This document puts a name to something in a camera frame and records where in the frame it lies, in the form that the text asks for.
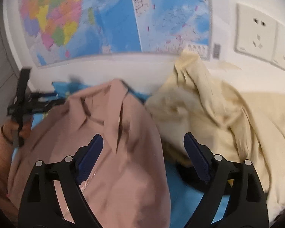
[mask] barcode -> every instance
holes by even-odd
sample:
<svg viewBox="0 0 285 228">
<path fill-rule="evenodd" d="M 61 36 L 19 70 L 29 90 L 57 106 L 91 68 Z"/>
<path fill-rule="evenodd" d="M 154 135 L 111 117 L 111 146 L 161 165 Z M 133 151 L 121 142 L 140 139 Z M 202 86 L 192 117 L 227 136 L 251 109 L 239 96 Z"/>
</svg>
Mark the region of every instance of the barcode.
<svg viewBox="0 0 285 228">
<path fill-rule="evenodd" d="M 214 44 L 214 47 L 213 47 L 213 59 L 219 59 L 220 54 L 221 54 L 221 45 Z"/>
</svg>

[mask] wrinkled fabric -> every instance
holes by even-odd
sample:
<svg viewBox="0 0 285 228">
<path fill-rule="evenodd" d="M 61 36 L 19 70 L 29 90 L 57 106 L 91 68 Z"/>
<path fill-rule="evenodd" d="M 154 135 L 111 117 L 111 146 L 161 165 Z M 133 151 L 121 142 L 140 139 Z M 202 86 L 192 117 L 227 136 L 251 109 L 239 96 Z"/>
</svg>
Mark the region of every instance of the wrinkled fabric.
<svg viewBox="0 0 285 228">
<path fill-rule="evenodd" d="M 269 220 L 285 209 L 284 95 L 239 93 L 214 79 L 198 55 L 183 52 L 146 108 L 162 138 L 183 154 L 190 131 L 228 161 L 250 159 L 268 192 Z"/>
<path fill-rule="evenodd" d="M 160 136 L 143 105 L 119 80 L 91 87 L 54 107 L 11 165 L 8 194 L 19 208 L 34 163 L 60 162 L 95 134 L 103 150 L 81 191 L 106 228 L 169 227 L 170 198 Z M 60 184 L 55 189 L 65 219 L 73 221 Z"/>
</svg>

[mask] black clamp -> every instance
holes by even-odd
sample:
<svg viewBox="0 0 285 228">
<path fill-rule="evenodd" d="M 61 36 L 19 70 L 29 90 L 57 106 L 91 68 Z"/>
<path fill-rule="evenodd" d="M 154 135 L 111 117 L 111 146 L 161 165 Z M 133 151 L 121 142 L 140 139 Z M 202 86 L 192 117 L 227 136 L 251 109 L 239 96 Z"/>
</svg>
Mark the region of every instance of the black clamp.
<svg viewBox="0 0 285 228">
<path fill-rule="evenodd" d="M 24 144 L 24 140 L 19 136 L 19 132 L 22 130 L 26 117 L 36 113 L 48 112 L 52 107 L 65 103 L 65 99 L 40 101 L 40 98 L 55 97 L 57 96 L 56 93 L 35 92 L 26 94 L 30 72 L 31 69 L 21 69 L 16 96 L 12 99 L 7 109 L 8 116 L 11 116 L 11 119 L 19 124 L 17 135 L 14 136 L 14 147 L 23 146 Z"/>
<path fill-rule="evenodd" d="M 185 228 L 268 228 L 265 194 L 250 160 L 229 162 L 213 155 L 191 133 L 184 137 L 185 149 L 200 179 L 210 187 Z M 37 161 L 25 186 L 18 218 L 19 228 L 102 228 L 88 206 L 79 185 L 88 179 L 103 148 L 103 139 L 95 135 L 88 146 L 61 162 Z M 233 179 L 230 199 L 222 220 L 212 223 L 224 194 L 227 180 Z M 60 181 L 75 223 L 63 218 L 53 181 Z"/>
<path fill-rule="evenodd" d="M 37 161 L 26 183 L 18 216 L 19 228 L 102 228 L 79 185 L 86 181 L 103 148 L 103 139 L 96 134 L 88 146 L 61 162 L 45 164 Z M 61 188 L 75 222 L 63 218 L 53 181 Z"/>
<path fill-rule="evenodd" d="M 185 135 L 184 146 L 199 178 L 209 184 L 185 228 L 269 227 L 266 197 L 250 160 L 240 164 L 227 161 L 222 155 L 213 155 L 191 133 Z M 227 180 L 231 179 L 233 185 L 224 217 L 212 223 L 229 184 Z"/>
</svg>

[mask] map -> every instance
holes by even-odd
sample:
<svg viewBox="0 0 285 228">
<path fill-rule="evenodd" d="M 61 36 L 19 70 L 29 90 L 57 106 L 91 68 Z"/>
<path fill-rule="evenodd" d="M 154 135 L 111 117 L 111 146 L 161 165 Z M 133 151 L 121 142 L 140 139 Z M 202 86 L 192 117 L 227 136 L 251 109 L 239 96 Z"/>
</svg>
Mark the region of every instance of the map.
<svg viewBox="0 0 285 228">
<path fill-rule="evenodd" d="M 209 0 L 19 0 L 37 66 L 94 54 L 179 53 L 208 58 Z"/>
</svg>

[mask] wall socket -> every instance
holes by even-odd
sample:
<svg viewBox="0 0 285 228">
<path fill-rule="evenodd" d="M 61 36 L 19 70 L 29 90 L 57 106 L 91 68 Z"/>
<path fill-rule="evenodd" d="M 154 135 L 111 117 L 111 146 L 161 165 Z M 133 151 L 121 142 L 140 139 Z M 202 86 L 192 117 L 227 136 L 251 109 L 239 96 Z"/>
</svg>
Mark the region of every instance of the wall socket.
<svg viewBox="0 0 285 228">
<path fill-rule="evenodd" d="M 285 26 L 278 24 L 277 37 L 272 62 L 285 69 Z"/>
<path fill-rule="evenodd" d="M 274 53 L 277 21 L 249 6 L 238 4 L 236 50 L 266 61 Z"/>
</svg>

